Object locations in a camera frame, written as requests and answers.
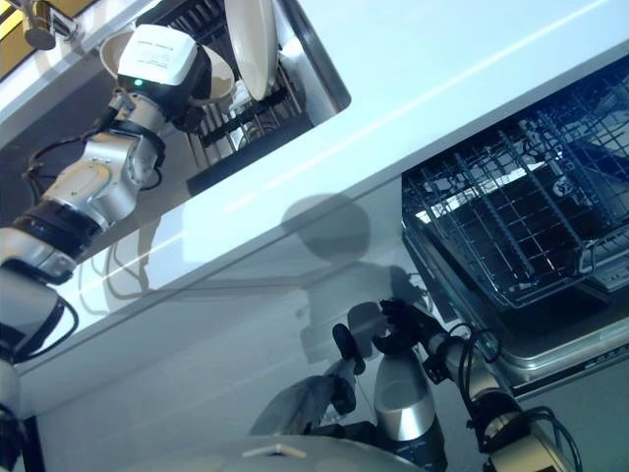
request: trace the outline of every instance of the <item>wire rack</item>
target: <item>wire rack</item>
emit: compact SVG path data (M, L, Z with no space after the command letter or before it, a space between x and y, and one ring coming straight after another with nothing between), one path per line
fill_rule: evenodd
M404 210L505 308L629 251L629 56L407 172Z
M223 57L238 74L238 66L229 39L224 0L176 0L161 2L139 18L138 24L151 23L171 27L189 34ZM297 88L281 64L275 85L262 101L251 100L239 107L209 104L195 135L189 135L191 149L197 160L197 150L208 164L216 163L252 142L282 129L304 113ZM214 147L215 154L206 152Z

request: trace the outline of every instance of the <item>white plate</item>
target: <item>white plate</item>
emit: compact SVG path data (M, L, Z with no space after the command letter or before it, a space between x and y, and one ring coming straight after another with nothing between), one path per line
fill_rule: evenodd
M225 0L227 29L247 90L262 100L275 83L277 30L271 0Z
M100 62L113 78L118 76L120 56L133 33L133 31L119 32L109 36L100 46ZM206 100L196 100L196 105L213 103L226 97L232 91L235 82L234 71L229 67L229 64L209 47L204 46L203 50L212 63L210 96Z

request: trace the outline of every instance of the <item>sink faucet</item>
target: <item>sink faucet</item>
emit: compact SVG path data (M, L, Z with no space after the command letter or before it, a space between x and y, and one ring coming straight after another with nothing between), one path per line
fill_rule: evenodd
M25 17L22 27L27 43L34 49L55 47L55 33L65 41L72 41L79 32L79 24L45 0L9 0Z

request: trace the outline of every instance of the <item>dishwasher rack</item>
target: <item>dishwasher rack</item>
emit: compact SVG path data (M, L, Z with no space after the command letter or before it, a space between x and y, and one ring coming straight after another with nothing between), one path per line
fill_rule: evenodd
M403 199L407 224L498 308L538 301L601 266L605 289L624 286L629 56L411 169Z

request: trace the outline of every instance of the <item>dishwasher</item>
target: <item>dishwasher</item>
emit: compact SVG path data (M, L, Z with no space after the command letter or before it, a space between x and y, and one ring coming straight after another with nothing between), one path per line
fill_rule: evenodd
M439 314L516 396L629 355L629 56L403 175L404 243Z

